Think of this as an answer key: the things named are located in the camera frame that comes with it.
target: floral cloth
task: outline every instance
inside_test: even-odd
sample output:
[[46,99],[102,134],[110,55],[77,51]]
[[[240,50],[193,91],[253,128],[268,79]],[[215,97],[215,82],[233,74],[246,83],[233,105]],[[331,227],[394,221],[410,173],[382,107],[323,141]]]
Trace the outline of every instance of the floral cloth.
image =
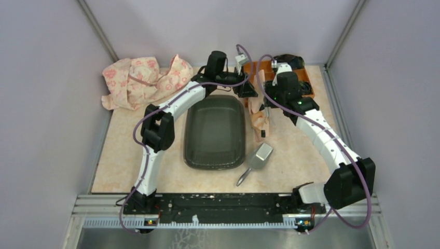
[[184,87],[193,76],[193,67],[176,55],[165,74],[159,71],[155,57],[122,59],[102,72],[110,94],[102,96],[108,110],[140,106],[163,99]]

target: cable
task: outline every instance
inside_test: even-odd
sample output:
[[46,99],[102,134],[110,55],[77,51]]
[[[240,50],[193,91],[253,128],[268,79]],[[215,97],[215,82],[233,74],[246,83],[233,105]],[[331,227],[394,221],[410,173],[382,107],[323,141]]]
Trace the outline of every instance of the cable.
[[120,202],[120,201],[122,201],[122,200],[125,200],[125,199],[127,198],[127,196],[128,196],[128,194],[125,195],[124,197],[122,197],[121,199],[117,200],[117,201],[115,202],[115,205],[116,205],[116,206],[122,206],[121,204],[118,204],[118,202]]
[[232,88],[229,88],[229,90],[225,90],[225,89],[217,89],[219,91],[225,91],[225,92],[230,92],[232,90]]
[[[246,54],[247,58],[249,59],[249,62],[252,64],[252,59],[251,59],[251,56],[249,55],[248,51],[247,51],[243,46],[241,46],[240,44],[237,44],[237,45],[236,45],[236,48],[237,48],[237,51],[238,51],[238,52],[240,52],[240,49],[243,50],[243,52]],[[140,126],[140,125],[141,125],[141,124],[142,124],[147,118],[151,117],[152,115],[154,115],[154,114],[156,114],[156,113],[158,113],[158,112],[160,112],[160,111],[162,111],[162,110],[167,109],[170,105],[172,105],[172,104],[173,104],[175,101],[177,101],[180,97],[182,97],[182,96],[185,95],[187,92],[191,91],[192,89],[194,89],[194,88],[196,88],[196,87],[200,87],[200,86],[204,86],[204,85],[215,85],[215,86],[231,87],[231,88],[232,88],[232,87],[237,87],[237,86],[240,86],[240,85],[244,84],[246,81],[248,81],[252,74],[253,74],[253,67],[251,66],[251,72],[250,72],[250,73],[248,74],[248,76],[247,76],[242,82],[240,82],[240,83],[237,83],[237,84],[234,84],[234,85],[226,85],[226,84],[219,84],[219,83],[215,83],[215,82],[204,82],[204,83],[200,83],[200,84],[197,84],[197,85],[195,85],[195,86],[192,86],[192,87],[190,87],[187,91],[183,91],[183,92],[181,92],[178,96],[175,96],[175,97],[174,97],[174,98],[168,103],[168,105],[166,105],[166,106],[164,106],[164,107],[162,107],[162,108],[159,108],[159,109],[157,109],[157,110],[155,110],[155,111],[153,111],[153,112],[147,114],[145,117],[143,117],[143,118],[142,118],[142,119],[136,124],[136,126],[134,127],[134,130],[133,130],[133,140],[135,141],[135,143],[141,145],[141,146],[146,150],[146,152],[147,152],[147,158],[146,158],[146,160],[145,160],[145,167],[144,167],[144,171],[142,172],[141,179],[140,179],[139,182],[136,184],[136,186],[131,190],[131,192],[128,194],[128,196],[126,197],[126,199],[125,199],[125,201],[123,202],[123,204],[122,204],[122,206],[121,206],[121,209],[120,209],[120,211],[119,211],[119,222],[120,222],[120,224],[121,224],[121,226],[122,226],[122,228],[123,228],[124,230],[126,230],[127,232],[130,232],[130,233],[133,233],[133,234],[138,234],[137,232],[133,232],[133,231],[131,231],[130,229],[128,229],[128,228],[123,224],[123,221],[122,221],[122,215],[123,215],[123,209],[124,209],[124,206],[127,204],[127,201],[130,200],[131,196],[136,192],[136,190],[139,188],[139,186],[142,184],[142,181],[144,180],[145,174],[147,173],[147,166],[148,166],[149,155],[150,155],[149,150],[148,150],[148,147],[147,147],[146,145],[144,145],[142,142],[140,142],[140,141],[136,138],[136,131],[138,130],[139,126]]]
[[200,74],[200,73],[202,72],[202,70],[205,69],[205,67],[206,67],[206,66],[201,66],[201,67],[199,68],[199,71],[197,72],[197,74]]
[[[269,57],[272,61],[274,61],[274,58],[273,58],[271,55],[269,55],[269,54],[265,54],[265,55],[263,55],[263,56],[260,57],[260,59],[258,60],[257,68],[256,68],[257,71],[260,69],[261,62],[262,62],[262,60],[263,60],[265,57]],[[363,222],[362,224],[360,224],[360,225],[353,225],[353,224],[349,223],[348,221],[346,221],[346,220],[345,220],[345,219],[344,219],[344,218],[338,213],[338,211],[336,211],[334,208],[330,208],[330,210],[328,211],[328,213],[327,213],[327,215],[324,217],[324,219],[321,220],[321,222],[319,222],[319,224],[316,225],[315,228],[313,228],[313,231],[316,230],[316,229],[317,229],[317,228],[323,223],[323,221],[327,219],[327,217],[329,216],[329,214],[330,214],[331,211],[334,211],[335,214],[341,219],[341,221],[344,222],[347,226],[349,226],[349,227],[351,227],[351,228],[361,229],[361,228],[364,228],[366,225],[368,225],[368,222],[369,222],[369,220],[370,220],[370,218],[371,218],[372,204],[371,204],[371,197],[370,197],[370,194],[369,194],[369,190],[368,190],[367,182],[365,182],[364,176],[362,175],[362,172],[361,172],[361,170],[359,169],[358,164],[357,164],[357,163],[354,161],[354,159],[350,156],[350,154],[348,153],[348,151],[344,148],[344,146],[340,143],[340,141],[337,140],[337,139],[335,138],[335,136],[334,136],[329,130],[327,130],[324,126],[322,126],[320,123],[315,122],[314,120],[312,120],[312,119],[310,119],[310,118],[308,118],[308,117],[306,117],[306,116],[304,116],[304,115],[301,115],[300,113],[294,112],[294,111],[292,111],[292,110],[290,110],[290,109],[288,109],[288,108],[286,108],[286,107],[284,107],[284,106],[278,104],[275,100],[273,100],[273,99],[272,99],[272,98],[271,98],[271,97],[270,97],[270,96],[264,91],[263,85],[262,85],[262,83],[261,83],[261,80],[260,80],[258,74],[257,74],[257,82],[258,82],[258,86],[260,87],[260,90],[262,91],[262,93],[264,94],[264,96],[266,97],[266,99],[269,100],[270,102],[272,102],[272,104],[274,104],[275,106],[279,107],[280,109],[282,109],[282,110],[285,111],[285,112],[288,112],[288,113],[290,113],[290,114],[293,114],[293,115],[295,115],[295,116],[298,116],[298,117],[300,117],[300,118],[302,118],[302,119],[304,119],[304,120],[306,120],[306,121],[308,121],[308,122],[310,122],[310,123],[316,125],[317,127],[321,128],[325,133],[327,133],[328,136],[329,136],[330,138],[334,139],[336,145],[341,149],[342,153],[344,153],[344,154],[346,155],[346,157],[350,160],[350,162],[353,164],[353,167],[354,167],[354,169],[356,170],[356,173],[358,174],[358,176],[359,176],[359,178],[360,178],[360,180],[361,180],[361,184],[362,184],[362,187],[364,188],[364,192],[365,192],[365,197],[366,197],[366,199],[367,199],[367,215],[366,215],[366,217],[365,217],[364,222]]]
[[316,213],[316,212],[315,212],[315,206],[312,205],[311,207],[312,207],[312,215],[311,215],[310,218],[311,218],[312,220],[315,220],[315,213]]

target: metal spatula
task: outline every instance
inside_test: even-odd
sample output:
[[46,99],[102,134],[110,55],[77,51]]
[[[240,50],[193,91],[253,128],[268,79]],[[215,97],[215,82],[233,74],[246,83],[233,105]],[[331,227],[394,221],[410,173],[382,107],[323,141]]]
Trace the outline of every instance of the metal spatula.
[[249,165],[249,169],[246,170],[245,173],[241,175],[241,177],[237,181],[237,187],[246,179],[251,170],[261,170],[269,161],[269,157],[272,154],[273,148],[270,147],[266,143],[260,144],[258,148],[256,148],[252,153],[250,153],[246,162]]

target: black bracket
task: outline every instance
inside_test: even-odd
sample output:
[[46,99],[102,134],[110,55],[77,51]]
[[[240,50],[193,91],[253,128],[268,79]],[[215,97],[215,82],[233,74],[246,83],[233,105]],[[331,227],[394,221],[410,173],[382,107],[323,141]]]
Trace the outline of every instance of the black bracket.
[[301,195],[299,194],[299,189],[302,186],[306,186],[306,185],[309,185],[309,184],[312,184],[312,183],[313,182],[301,184],[299,186],[296,186],[292,190],[292,195],[291,196],[292,196],[293,206],[297,207],[298,209],[302,209],[302,210],[305,210],[305,209],[307,209],[309,207],[310,204],[303,203],[303,200],[301,199]]
[[[362,172],[371,196],[373,193],[374,175],[376,165],[370,158],[359,158],[356,162]],[[335,209],[340,209],[366,198],[361,180],[353,164],[341,163],[324,184],[324,194],[328,203]]]
[[[318,104],[311,97],[304,97],[298,100],[293,100],[288,102],[288,107],[294,112],[297,112],[301,115],[305,115],[307,111],[316,109],[319,110]],[[290,118],[294,125],[296,125],[296,121],[298,121],[298,116],[290,114],[286,111],[283,111],[283,114]]]
[[151,195],[146,196],[138,191],[135,191],[127,204],[124,206],[124,214],[155,214],[158,209],[155,206],[158,205],[156,199],[156,191]]
[[[158,106],[148,105],[145,115],[159,109]],[[147,118],[141,127],[142,143],[151,147],[155,153],[167,150],[174,142],[174,117],[171,113],[160,111]]]
[[[206,66],[200,68],[199,72],[191,78],[191,81],[198,83],[215,82],[224,85],[235,85],[244,81],[247,74],[244,73],[243,67],[240,72],[235,69],[233,72],[223,72],[226,62],[226,54],[221,51],[212,51],[209,55],[208,63]],[[216,85],[203,85],[206,91],[205,97],[208,97],[214,90],[217,89]],[[233,92],[239,98],[258,97],[258,93],[255,91],[254,86],[249,82],[233,87]]]

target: beige cloth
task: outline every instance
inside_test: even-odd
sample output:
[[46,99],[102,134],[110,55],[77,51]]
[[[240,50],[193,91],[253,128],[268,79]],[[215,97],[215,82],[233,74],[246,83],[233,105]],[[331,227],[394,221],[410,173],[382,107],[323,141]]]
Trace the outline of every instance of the beige cloth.
[[[261,82],[265,81],[264,70],[260,70],[258,72],[258,76],[260,77]],[[264,139],[261,137],[262,130],[266,132],[266,137],[269,136],[269,117],[266,116],[265,111],[259,110],[261,105],[264,103],[264,95],[258,86],[256,75],[254,75],[252,85],[254,86],[255,91],[258,93],[258,97],[249,98],[247,100],[247,107],[249,109],[249,113],[251,114],[251,126],[255,131],[255,140],[257,142],[261,142]]]
[[155,57],[122,59],[102,72],[110,94],[102,96],[104,108],[136,110],[141,105],[163,99],[184,87],[193,76],[193,67],[176,55],[165,74]]

